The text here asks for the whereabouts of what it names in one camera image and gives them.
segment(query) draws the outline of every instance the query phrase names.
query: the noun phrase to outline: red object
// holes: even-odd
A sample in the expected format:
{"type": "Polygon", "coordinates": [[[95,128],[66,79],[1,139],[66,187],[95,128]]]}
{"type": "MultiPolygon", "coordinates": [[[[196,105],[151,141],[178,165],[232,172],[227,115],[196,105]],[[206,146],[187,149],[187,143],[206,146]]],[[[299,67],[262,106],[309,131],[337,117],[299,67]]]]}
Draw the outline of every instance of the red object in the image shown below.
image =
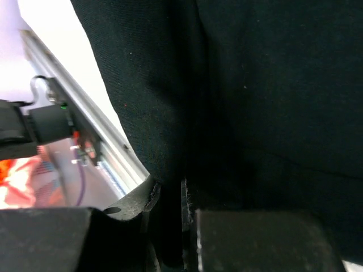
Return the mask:
{"type": "Polygon", "coordinates": [[[14,160],[1,160],[0,161],[0,184],[3,183],[4,179],[7,177],[14,160]]]}

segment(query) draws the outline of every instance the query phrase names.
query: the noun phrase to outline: aluminum rail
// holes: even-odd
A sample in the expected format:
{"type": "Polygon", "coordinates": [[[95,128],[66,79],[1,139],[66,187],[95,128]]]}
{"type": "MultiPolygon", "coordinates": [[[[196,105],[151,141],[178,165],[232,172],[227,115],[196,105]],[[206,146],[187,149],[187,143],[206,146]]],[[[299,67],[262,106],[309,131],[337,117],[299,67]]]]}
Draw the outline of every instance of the aluminum rail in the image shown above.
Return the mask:
{"type": "Polygon", "coordinates": [[[39,70],[48,77],[54,77],[66,91],[73,103],[83,113],[100,136],[99,169],[106,170],[113,182],[128,194],[143,183],[149,173],[133,153],[128,142],[113,123],[90,99],[71,75],[49,54],[49,50],[32,32],[23,34],[27,54],[39,70]]]}

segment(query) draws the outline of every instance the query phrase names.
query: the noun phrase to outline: black cloth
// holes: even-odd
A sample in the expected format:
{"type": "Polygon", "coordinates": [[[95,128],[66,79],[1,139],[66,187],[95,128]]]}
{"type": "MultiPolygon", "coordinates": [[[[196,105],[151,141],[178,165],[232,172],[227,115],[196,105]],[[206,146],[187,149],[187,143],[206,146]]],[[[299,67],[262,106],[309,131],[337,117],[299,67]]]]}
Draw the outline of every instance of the black cloth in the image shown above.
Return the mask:
{"type": "Polygon", "coordinates": [[[200,206],[308,209],[363,262],[362,0],[72,3],[157,180],[200,206]]]}

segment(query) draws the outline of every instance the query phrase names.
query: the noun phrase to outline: hole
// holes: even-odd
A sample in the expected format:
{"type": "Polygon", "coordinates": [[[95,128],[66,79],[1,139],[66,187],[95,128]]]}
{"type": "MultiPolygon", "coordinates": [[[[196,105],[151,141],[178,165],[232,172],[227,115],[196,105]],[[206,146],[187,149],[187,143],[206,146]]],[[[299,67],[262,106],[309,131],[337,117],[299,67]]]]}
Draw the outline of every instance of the hole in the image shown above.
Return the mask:
{"type": "Polygon", "coordinates": [[[105,209],[103,212],[105,214],[115,214],[115,213],[118,213],[119,211],[121,211],[120,208],[117,208],[117,207],[110,207],[110,208],[107,208],[105,209]]]}

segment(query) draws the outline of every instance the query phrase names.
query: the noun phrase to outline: black rubber roller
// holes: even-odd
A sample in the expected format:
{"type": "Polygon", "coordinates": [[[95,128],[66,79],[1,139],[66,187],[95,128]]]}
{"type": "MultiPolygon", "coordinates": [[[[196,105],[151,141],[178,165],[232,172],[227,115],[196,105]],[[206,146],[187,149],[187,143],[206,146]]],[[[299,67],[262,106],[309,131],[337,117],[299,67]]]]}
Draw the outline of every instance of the black rubber roller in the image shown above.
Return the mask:
{"type": "Polygon", "coordinates": [[[66,110],[59,105],[29,110],[29,122],[39,145],[56,142],[72,136],[66,110]]]}

